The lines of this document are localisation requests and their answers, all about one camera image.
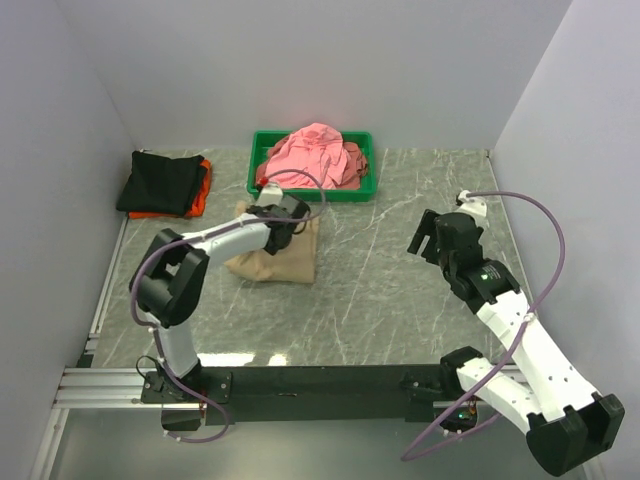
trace cloth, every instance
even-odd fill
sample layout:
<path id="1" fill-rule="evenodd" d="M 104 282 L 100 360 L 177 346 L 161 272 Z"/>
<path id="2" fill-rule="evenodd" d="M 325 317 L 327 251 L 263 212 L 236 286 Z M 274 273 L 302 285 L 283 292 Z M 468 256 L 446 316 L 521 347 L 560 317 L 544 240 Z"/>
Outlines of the cloth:
<path id="1" fill-rule="evenodd" d="M 280 151 L 282 145 L 284 145 L 289 136 L 287 135 L 276 143 L 267 152 L 267 160 L 256 168 L 255 183 L 265 176 L 267 165 L 271 161 L 271 157 Z M 369 162 L 367 157 L 364 156 L 358 144 L 353 142 L 344 142 L 344 149 L 347 151 L 347 166 L 342 175 L 342 181 L 336 188 L 339 190 L 358 190 L 360 188 L 360 180 L 369 172 Z"/>
<path id="2" fill-rule="evenodd" d="M 116 209 L 184 216 L 207 174 L 204 158 L 171 159 L 144 152 L 131 154 L 131 175 Z"/>
<path id="3" fill-rule="evenodd" d="M 238 202 L 235 209 L 236 217 L 242 215 L 246 209 L 246 202 Z M 227 260 L 225 266 L 235 275 L 258 282 L 313 283 L 316 275 L 319 226 L 319 218 L 307 222 L 304 231 L 294 235 L 289 246 L 275 255 L 269 255 L 264 250 L 256 250 Z"/>
<path id="4" fill-rule="evenodd" d="M 348 153 L 340 132 L 322 123 L 313 123 L 289 135 L 267 164 L 267 176 L 288 168 L 304 170 L 331 190 L 342 182 Z M 282 188 L 317 188 L 304 175 L 283 173 L 275 179 Z"/>
<path id="5" fill-rule="evenodd" d="M 211 190 L 211 179 L 212 179 L 212 171 L 213 167 L 211 166 L 211 162 L 206 158 L 202 159 L 200 162 L 200 166 L 207 169 L 205 173 L 204 179 L 202 180 L 202 184 L 200 185 L 200 190 L 196 194 L 196 198 L 193 200 L 191 204 L 191 208 L 184 215 L 186 218 L 192 217 L 201 217 L 204 213 L 204 209 L 207 206 L 207 195 L 209 195 L 209 191 Z M 168 215 L 165 213 L 153 213 L 153 212 L 129 212 L 129 218 L 148 218 L 148 217 L 177 217 L 177 215 Z"/>

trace pink cloth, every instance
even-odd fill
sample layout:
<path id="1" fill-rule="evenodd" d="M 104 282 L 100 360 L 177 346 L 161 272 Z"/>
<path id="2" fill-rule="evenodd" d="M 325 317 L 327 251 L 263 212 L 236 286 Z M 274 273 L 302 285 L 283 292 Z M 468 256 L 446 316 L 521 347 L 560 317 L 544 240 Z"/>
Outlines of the pink cloth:
<path id="1" fill-rule="evenodd" d="M 337 130 L 313 123 L 289 135 L 280 151 L 267 164 L 265 175 L 278 170 L 296 168 L 313 175 L 322 188 L 331 190 L 342 184 L 349 153 L 342 145 L 342 135 Z M 317 188 L 303 175 L 283 173 L 274 178 L 282 188 Z"/>

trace green tray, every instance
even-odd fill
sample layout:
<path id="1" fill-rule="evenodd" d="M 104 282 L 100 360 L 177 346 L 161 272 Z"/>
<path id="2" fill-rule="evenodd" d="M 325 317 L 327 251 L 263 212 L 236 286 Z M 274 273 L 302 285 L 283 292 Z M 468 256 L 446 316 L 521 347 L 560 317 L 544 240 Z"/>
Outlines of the green tray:
<path id="1" fill-rule="evenodd" d="M 253 150 L 249 163 L 249 177 L 247 178 L 247 192 L 258 198 L 258 189 L 255 186 L 256 169 L 267 160 L 267 150 L 273 147 L 279 140 L 291 132 L 285 130 L 258 130 L 253 136 Z M 327 200 L 330 202 L 368 202 L 375 195 L 376 164 L 373 156 L 373 139 L 368 132 L 342 132 L 345 142 L 353 142 L 369 162 L 369 173 L 360 181 L 358 190 L 326 190 Z M 286 190 L 302 200 L 319 202 L 320 192 L 311 188 L 295 188 Z"/>

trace black cloth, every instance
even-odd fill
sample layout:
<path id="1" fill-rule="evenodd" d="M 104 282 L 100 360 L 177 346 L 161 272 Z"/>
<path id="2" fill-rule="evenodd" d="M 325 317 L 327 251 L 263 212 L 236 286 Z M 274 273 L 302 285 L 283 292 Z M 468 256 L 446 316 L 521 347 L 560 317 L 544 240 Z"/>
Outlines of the black cloth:
<path id="1" fill-rule="evenodd" d="M 204 157 L 167 158 L 144 152 L 131 154 L 131 175 L 116 203 L 121 212 L 184 216 L 193 204 L 207 169 Z"/>

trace gray marble tabletop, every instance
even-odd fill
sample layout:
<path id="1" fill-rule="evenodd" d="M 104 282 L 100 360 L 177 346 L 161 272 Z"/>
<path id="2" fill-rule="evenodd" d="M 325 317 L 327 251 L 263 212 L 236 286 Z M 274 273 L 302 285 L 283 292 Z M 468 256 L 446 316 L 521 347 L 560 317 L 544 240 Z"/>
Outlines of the gray marble tabletop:
<path id="1" fill-rule="evenodd" d="M 233 218 L 250 151 L 158 151 L 204 155 L 214 182 L 201 218 L 130 220 L 93 367 L 131 367 L 155 354 L 151 336 L 133 323 L 128 282 L 156 233 L 197 231 Z M 406 250 L 425 208 L 455 208 L 463 189 L 493 190 L 484 150 L 387 149 L 376 152 L 378 193 L 366 204 L 332 204 L 320 220 L 313 285 L 255 283 L 223 267 L 210 270 L 191 317 L 205 365 L 360 365 L 437 363 L 471 345 L 495 360 L 500 342 L 449 291 L 440 270 Z M 485 255 L 524 272 L 499 198 L 488 199 Z"/>

